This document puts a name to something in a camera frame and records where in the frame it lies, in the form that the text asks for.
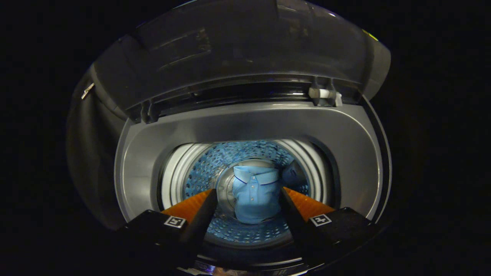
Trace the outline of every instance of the washing machine lid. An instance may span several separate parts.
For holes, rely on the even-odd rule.
[[[312,83],[353,104],[375,95],[389,65],[375,37],[305,1],[199,0],[121,37],[92,78],[130,119],[148,122],[223,104],[308,101]],[[242,84],[253,86],[219,90]]]

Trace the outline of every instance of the black background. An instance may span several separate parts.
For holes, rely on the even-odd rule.
[[[14,274],[128,272],[129,259],[121,259],[113,271],[99,267],[114,249],[106,244],[109,232],[71,183],[65,119],[73,88],[92,61],[118,37],[181,3],[60,1],[3,8],[5,41],[12,48],[5,54],[9,74],[3,110],[7,133],[17,133],[7,135],[12,141],[6,143],[18,145],[5,147],[3,160],[6,179],[14,179],[4,184],[11,186],[3,209],[4,250],[11,258],[4,262],[15,265]],[[490,173],[474,156],[484,150],[480,143],[486,141],[490,118],[477,66],[486,56],[478,50],[484,43],[479,14],[484,5],[313,3],[372,33],[391,50],[390,76],[400,82],[401,93],[417,99],[407,116],[417,118],[422,130],[423,181],[414,183],[396,221],[376,242],[333,265],[330,273],[483,272],[478,264],[486,251],[475,252],[487,248],[489,254],[484,239],[489,219],[475,214],[489,214],[488,206],[477,206],[477,194],[489,194],[480,189]],[[377,97],[384,96],[397,94],[385,91]],[[390,120],[390,114],[380,115],[382,122]]]

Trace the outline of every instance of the blue polo shirt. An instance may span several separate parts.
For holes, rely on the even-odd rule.
[[[280,211],[277,169],[235,166],[234,176],[235,216],[240,222],[257,224]]]

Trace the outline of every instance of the polo shirt collar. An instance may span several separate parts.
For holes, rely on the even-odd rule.
[[[255,176],[260,185],[270,184],[279,179],[277,169],[257,166],[235,166],[234,175],[244,183],[248,183],[251,177]]]

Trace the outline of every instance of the washing machine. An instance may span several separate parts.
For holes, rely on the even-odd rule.
[[[233,167],[295,164],[304,177],[295,191],[379,223],[392,165],[370,100],[390,61],[376,37],[305,1],[176,7],[110,45],[77,84],[67,123],[74,184],[113,230],[215,188],[196,268],[301,275],[281,215],[234,217]]]

